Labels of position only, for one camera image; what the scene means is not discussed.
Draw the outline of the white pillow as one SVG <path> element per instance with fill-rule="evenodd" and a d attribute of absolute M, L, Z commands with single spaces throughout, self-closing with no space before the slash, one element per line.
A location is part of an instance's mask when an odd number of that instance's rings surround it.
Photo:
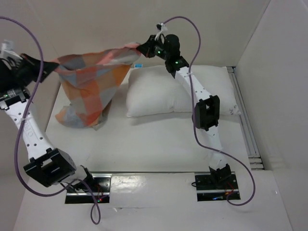
<path fill-rule="evenodd" d="M 226 67 L 194 65 L 192 73 L 211 95 L 219 97 L 221 115 L 240 115 Z M 126 106 L 127 117 L 192 111 L 188 92 L 164 66 L 138 68 L 130 72 Z"/>

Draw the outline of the orange grey checked pillowcase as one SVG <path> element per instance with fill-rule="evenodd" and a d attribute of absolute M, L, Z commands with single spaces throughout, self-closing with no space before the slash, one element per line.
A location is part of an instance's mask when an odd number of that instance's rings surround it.
<path fill-rule="evenodd" d="M 63 126 L 99 129 L 107 119 L 114 97 L 141 53 L 138 43 L 101 52 L 71 54 L 55 59 L 60 83 L 70 101 L 56 114 Z"/>

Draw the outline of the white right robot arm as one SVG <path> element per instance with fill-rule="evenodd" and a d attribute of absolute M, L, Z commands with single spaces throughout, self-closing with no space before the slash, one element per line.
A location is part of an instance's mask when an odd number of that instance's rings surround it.
<path fill-rule="evenodd" d="M 220 99 L 209 93 L 192 73 L 192 66 L 180 54 L 180 42 L 176 35 L 151 35 L 137 47 L 146 58 L 155 56 L 165 61 L 167 71 L 188 92 L 192 102 L 192 121 L 207 142 L 210 151 L 210 183 L 216 189 L 222 188 L 231 176 L 231 168 L 222 154 L 218 135 Z"/>

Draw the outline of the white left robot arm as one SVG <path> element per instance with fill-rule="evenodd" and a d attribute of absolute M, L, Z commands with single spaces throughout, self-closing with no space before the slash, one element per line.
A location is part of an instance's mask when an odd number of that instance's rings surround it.
<path fill-rule="evenodd" d="M 93 175 L 51 144 L 36 122 L 32 95 L 27 89 L 31 82 L 41 83 L 58 66 L 24 53 L 1 51 L 0 108 L 18 128 L 17 140 L 26 145 L 29 163 L 23 169 L 30 178 L 45 187 L 65 182 L 72 191 L 90 192 L 95 186 Z"/>

